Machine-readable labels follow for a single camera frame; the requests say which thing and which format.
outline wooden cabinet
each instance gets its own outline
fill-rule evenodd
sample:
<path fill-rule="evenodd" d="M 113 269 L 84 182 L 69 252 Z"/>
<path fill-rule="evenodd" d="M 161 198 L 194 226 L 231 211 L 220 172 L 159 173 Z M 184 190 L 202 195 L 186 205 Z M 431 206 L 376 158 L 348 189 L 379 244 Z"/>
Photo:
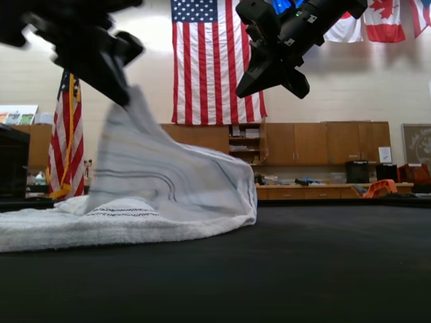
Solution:
<path fill-rule="evenodd" d="M 305 198 L 303 190 L 294 188 L 276 188 L 267 191 L 268 200 L 303 200 Z"/>
<path fill-rule="evenodd" d="M 361 159 L 379 164 L 379 147 L 391 146 L 391 134 L 387 122 L 361 122 L 358 124 Z"/>
<path fill-rule="evenodd" d="M 267 123 L 266 120 L 263 119 L 260 124 L 259 134 L 259 150 L 260 150 L 260 164 L 265 163 L 265 160 L 268 158 L 268 141 L 267 141 Z"/>
<path fill-rule="evenodd" d="M 268 157 L 271 166 L 291 166 L 296 161 L 295 130 L 293 123 L 266 125 Z"/>
<path fill-rule="evenodd" d="M 162 128 L 177 142 L 229 153 L 229 128 L 218 126 L 180 126 L 161 124 Z"/>
<path fill-rule="evenodd" d="M 296 123 L 295 164 L 325 165 L 328 162 L 326 124 Z"/>
<path fill-rule="evenodd" d="M 361 184 L 367 188 L 371 184 Z M 258 186 L 257 196 L 259 200 L 327 200 L 327 199 L 360 199 L 359 194 L 352 189 L 351 184 L 328 184 L 318 186 Z M 397 184 L 398 193 L 409 194 L 413 184 Z"/>
<path fill-rule="evenodd" d="M 327 123 L 328 162 L 341 165 L 361 159 L 358 123 Z"/>
<path fill-rule="evenodd" d="M 35 124 L 32 126 L 12 126 L 12 128 L 30 134 L 28 167 L 39 170 L 44 170 L 48 167 L 48 151 L 53 126 Z"/>
<path fill-rule="evenodd" d="M 306 200 L 340 199 L 341 192 L 338 188 L 309 188 L 304 190 Z"/>

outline bulletin board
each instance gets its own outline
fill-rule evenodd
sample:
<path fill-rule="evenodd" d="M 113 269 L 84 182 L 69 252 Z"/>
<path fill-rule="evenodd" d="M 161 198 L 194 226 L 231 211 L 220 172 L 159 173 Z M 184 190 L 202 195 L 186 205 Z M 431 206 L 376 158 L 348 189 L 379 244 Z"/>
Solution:
<path fill-rule="evenodd" d="M 403 124 L 405 160 L 431 169 L 431 124 Z"/>

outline flag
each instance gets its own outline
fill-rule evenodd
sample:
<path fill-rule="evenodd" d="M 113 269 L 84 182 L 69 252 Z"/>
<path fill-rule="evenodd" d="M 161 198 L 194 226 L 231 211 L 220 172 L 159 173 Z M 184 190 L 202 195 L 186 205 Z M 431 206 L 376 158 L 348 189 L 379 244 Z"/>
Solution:
<path fill-rule="evenodd" d="M 366 32 L 372 42 L 402 42 L 400 0 L 368 0 L 364 13 Z"/>
<path fill-rule="evenodd" d="M 301 3 L 303 3 L 304 0 L 296 0 L 294 3 L 296 4 L 296 7 L 299 7 Z M 273 0 L 273 6 L 275 9 L 275 12 L 277 14 L 283 13 L 286 9 L 290 8 L 290 1 L 288 0 Z"/>
<path fill-rule="evenodd" d="M 430 0 L 410 0 L 415 37 L 431 26 Z"/>
<path fill-rule="evenodd" d="M 53 199 L 84 193 L 84 134 L 79 79 L 64 71 L 61 78 L 48 156 L 49 192 Z"/>
<path fill-rule="evenodd" d="M 267 116 L 263 92 L 236 95 L 251 57 L 239 0 L 171 0 L 176 124 L 238 124 Z"/>
<path fill-rule="evenodd" d="M 361 42 L 361 20 L 355 19 L 350 13 L 346 12 L 338 22 L 332 26 L 324 35 L 325 40 L 331 42 Z"/>

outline canadian flag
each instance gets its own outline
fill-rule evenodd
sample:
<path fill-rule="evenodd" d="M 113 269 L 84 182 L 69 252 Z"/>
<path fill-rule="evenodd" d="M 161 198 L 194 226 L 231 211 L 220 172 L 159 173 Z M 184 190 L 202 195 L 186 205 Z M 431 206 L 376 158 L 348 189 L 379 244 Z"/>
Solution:
<path fill-rule="evenodd" d="M 324 35 L 325 40 L 330 42 L 361 42 L 361 20 L 356 20 L 350 13 L 346 12 L 338 22 L 332 26 Z"/>
<path fill-rule="evenodd" d="M 400 0 L 368 0 L 364 13 L 366 33 L 372 42 L 402 42 Z"/>
<path fill-rule="evenodd" d="M 415 37 L 417 38 L 428 26 L 431 26 L 430 2 L 427 0 L 410 0 L 411 15 Z"/>

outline black box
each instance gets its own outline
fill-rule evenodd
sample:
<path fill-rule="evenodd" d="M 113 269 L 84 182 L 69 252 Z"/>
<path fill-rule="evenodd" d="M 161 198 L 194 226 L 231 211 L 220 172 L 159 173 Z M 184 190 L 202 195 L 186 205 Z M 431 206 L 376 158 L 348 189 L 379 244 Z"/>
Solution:
<path fill-rule="evenodd" d="M 377 180 L 393 180 L 399 182 L 397 165 L 377 165 L 376 166 Z"/>
<path fill-rule="evenodd" d="M 26 197 L 30 135 L 0 124 L 0 200 Z"/>
<path fill-rule="evenodd" d="M 345 172 L 348 184 L 368 184 L 370 182 L 367 161 L 348 161 L 345 163 Z"/>

